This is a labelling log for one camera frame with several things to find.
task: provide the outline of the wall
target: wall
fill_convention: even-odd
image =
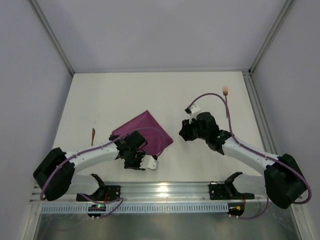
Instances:
[[[293,155],[312,188],[320,222],[320,2],[297,1],[254,73],[281,153]]]
[[[38,0],[83,72],[248,69],[285,0]]]
[[[72,78],[28,1],[1,1],[0,32],[0,233],[13,240]]]

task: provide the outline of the purple cloth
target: purple cloth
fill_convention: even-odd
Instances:
[[[159,132],[152,129],[142,129],[139,130],[139,133],[145,138],[148,144],[142,149],[151,156],[157,155],[162,149],[168,147],[173,140],[166,133],[166,131],[157,123],[154,117],[147,110],[141,113],[139,116],[136,116],[134,119],[128,121],[121,127],[117,128],[112,132],[112,135],[123,135],[131,130],[143,127],[152,127],[158,129],[164,136],[165,145],[163,148],[163,138]]]

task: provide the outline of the white table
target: white table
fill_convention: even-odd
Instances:
[[[262,143],[241,72],[77,73],[73,77],[54,147],[63,151],[87,148],[109,138],[111,132],[149,110],[171,136],[173,143],[158,158],[158,169],[124,169],[118,159],[80,172],[98,174],[108,182],[208,182],[224,181],[235,172],[259,175],[243,163],[209,149],[205,141],[185,142],[178,135],[184,109],[197,96],[223,94],[229,87],[228,106],[234,133],[262,149]],[[221,129],[229,130],[221,100],[206,96],[197,101],[211,112]]]

